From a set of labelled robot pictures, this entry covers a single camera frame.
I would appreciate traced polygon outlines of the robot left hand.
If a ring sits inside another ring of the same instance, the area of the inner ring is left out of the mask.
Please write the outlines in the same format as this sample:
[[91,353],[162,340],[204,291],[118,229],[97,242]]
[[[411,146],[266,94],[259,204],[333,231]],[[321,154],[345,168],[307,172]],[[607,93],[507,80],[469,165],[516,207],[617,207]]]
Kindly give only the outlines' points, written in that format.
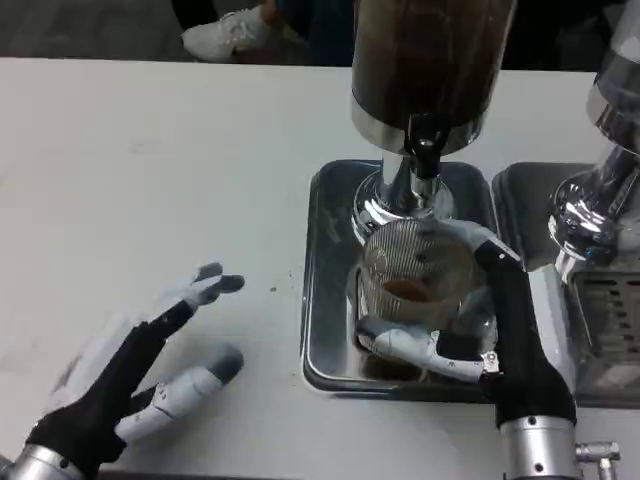
[[125,448],[196,411],[244,365],[232,345],[215,349],[206,365],[188,367],[146,390],[139,385],[168,340],[196,312],[243,288],[240,275],[219,263],[198,269],[188,284],[151,306],[106,324],[70,362],[43,415],[4,479],[94,479]]

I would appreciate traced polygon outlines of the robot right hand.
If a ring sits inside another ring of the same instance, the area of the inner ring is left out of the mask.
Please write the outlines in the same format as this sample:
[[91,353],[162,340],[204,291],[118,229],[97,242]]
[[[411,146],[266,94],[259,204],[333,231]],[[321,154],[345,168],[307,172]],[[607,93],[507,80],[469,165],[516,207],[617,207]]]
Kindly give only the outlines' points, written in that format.
[[420,327],[405,327],[376,315],[356,323],[355,334],[374,354],[405,361],[457,380],[476,383],[495,405],[498,427],[525,417],[577,423],[573,388],[548,360],[534,311],[529,274],[521,259],[488,228],[475,222],[443,219],[421,223],[418,234],[446,233],[464,242],[485,272],[495,315],[497,342],[492,351],[472,360],[446,357],[441,346],[453,336]]

